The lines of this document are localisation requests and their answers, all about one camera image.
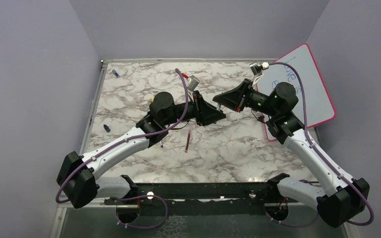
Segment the pink framed whiteboard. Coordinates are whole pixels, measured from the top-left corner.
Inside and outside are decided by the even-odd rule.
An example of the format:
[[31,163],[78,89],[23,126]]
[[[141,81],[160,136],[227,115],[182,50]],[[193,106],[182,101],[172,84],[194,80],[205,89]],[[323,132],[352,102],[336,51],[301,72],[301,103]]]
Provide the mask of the pink framed whiteboard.
[[295,68],[301,76],[303,86],[300,86],[297,76],[291,68],[279,64],[270,66],[264,72],[255,89],[269,95],[280,82],[290,83],[294,86],[296,95],[299,98],[299,102],[292,111],[300,120],[304,120],[301,92],[301,89],[304,89],[308,127],[315,127],[334,119],[336,110],[310,46],[302,44],[279,58],[278,61]]

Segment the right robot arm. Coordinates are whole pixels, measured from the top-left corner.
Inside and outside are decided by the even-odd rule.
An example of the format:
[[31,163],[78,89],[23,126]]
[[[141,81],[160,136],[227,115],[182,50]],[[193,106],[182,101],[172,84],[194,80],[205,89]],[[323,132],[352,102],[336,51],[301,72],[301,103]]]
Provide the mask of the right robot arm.
[[319,187],[281,174],[269,180],[267,198],[278,202],[291,198],[318,212],[329,226],[337,228],[365,210],[368,182],[355,179],[338,166],[312,139],[301,120],[292,112],[298,103],[293,85],[280,82],[269,95],[257,92],[245,79],[236,88],[213,97],[213,101],[236,112],[245,108],[270,117],[266,125],[278,142],[292,151],[320,183]]

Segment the dark blue cap near edge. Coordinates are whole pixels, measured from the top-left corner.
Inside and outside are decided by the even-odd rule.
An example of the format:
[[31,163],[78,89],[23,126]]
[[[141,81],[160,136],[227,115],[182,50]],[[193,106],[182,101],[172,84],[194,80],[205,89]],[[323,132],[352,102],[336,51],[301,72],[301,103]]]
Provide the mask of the dark blue cap near edge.
[[103,127],[104,127],[104,130],[106,132],[110,132],[111,131],[111,129],[110,129],[110,127],[108,125],[104,124]]

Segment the pink red pen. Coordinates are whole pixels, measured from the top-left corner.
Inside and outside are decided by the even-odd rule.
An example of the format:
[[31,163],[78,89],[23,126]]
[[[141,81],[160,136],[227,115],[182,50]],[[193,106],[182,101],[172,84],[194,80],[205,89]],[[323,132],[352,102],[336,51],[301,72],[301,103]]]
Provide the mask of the pink red pen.
[[186,140],[186,146],[185,146],[185,153],[188,153],[189,145],[190,145],[190,139],[191,139],[191,132],[192,130],[188,130],[187,134],[187,140]]

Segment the blue cap far corner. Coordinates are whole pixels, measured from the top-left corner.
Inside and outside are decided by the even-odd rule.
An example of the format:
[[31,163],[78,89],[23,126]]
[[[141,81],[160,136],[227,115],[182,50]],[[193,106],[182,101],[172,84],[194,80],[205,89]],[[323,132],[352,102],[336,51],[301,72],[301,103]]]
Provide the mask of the blue cap far corner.
[[117,73],[117,71],[115,69],[112,70],[112,73],[117,77],[117,78],[120,78],[120,75]]

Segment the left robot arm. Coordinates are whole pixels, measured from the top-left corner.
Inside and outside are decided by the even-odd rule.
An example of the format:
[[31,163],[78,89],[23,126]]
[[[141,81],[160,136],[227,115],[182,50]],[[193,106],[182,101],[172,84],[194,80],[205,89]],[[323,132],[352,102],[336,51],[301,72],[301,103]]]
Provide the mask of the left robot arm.
[[60,186],[56,202],[70,202],[74,208],[82,208],[95,198],[118,197],[126,204],[134,201],[136,190],[128,176],[108,178],[104,173],[161,142],[183,120],[195,119],[197,125],[207,126],[226,118],[198,91],[192,96],[193,101],[186,97],[184,103],[176,105],[169,92],[160,92],[150,103],[149,112],[123,136],[92,152],[78,155],[73,151],[66,155],[56,178]]

